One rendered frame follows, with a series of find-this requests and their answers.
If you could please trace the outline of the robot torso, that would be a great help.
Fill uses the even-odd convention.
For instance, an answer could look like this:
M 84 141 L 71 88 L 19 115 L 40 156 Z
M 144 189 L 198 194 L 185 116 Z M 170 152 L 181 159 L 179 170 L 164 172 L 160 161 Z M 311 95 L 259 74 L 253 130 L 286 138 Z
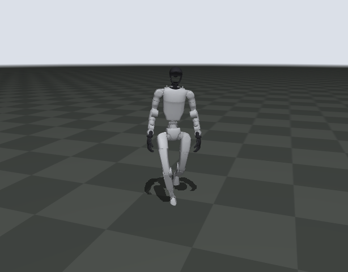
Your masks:
M 171 120 L 168 127 L 165 128 L 168 141 L 176 141 L 181 138 L 181 130 L 178 127 L 177 121 L 181 119 L 184 113 L 186 90 L 177 86 L 179 89 L 174 90 L 169 86 L 164 87 L 163 92 L 163 113 L 166 120 Z

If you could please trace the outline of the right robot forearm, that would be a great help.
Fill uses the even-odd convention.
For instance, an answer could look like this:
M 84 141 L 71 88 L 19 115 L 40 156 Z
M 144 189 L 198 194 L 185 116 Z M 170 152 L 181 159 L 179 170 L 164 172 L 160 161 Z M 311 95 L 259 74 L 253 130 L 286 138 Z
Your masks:
M 147 135 L 149 135 L 149 131 L 152 131 L 153 134 L 154 134 L 154 127 L 155 127 L 156 118 L 152 117 L 151 115 L 152 115 L 152 109 L 150 110 L 150 114 L 149 114 L 149 117 L 148 117 L 148 131 L 147 131 Z

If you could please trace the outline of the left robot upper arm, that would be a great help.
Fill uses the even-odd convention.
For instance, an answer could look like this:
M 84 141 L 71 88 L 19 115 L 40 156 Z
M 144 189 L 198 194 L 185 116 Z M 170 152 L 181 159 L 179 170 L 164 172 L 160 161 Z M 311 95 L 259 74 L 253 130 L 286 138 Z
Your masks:
M 196 114 L 196 100 L 195 100 L 195 97 L 194 97 L 194 93 L 190 90 L 186 90 L 186 97 L 189 99 L 188 100 L 188 103 L 189 103 L 189 107 L 190 107 L 190 117 L 191 118 L 195 118 L 197 117 L 197 114 Z

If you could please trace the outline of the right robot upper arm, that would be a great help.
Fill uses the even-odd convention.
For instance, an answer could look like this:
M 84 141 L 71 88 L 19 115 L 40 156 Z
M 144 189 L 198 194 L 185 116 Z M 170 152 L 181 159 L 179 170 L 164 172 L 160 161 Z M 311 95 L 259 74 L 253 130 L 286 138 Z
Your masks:
M 158 108 L 158 105 L 159 105 L 159 102 L 160 102 L 160 97 L 163 96 L 163 92 L 164 92 L 164 88 L 161 88 L 161 89 L 157 89 L 155 90 L 154 92 L 154 97 L 153 97 L 153 100 L 152 100 L 152 115 L 153 117 L 157 117 L 158 116 L 158 113 L 159 111 L 157 110 Z

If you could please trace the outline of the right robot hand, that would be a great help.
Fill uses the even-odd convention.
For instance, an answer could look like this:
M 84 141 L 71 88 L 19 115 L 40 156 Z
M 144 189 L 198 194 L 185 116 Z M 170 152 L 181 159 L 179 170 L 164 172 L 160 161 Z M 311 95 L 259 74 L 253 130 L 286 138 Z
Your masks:
M 151 146 L 154 147 L 151 143 L 151 138 L 153 137 L 153 132 L 149 131 L 149 135 L 147 135 L 147 148 L 150 152 L 154 152 L 154 150 L 151 149 Z

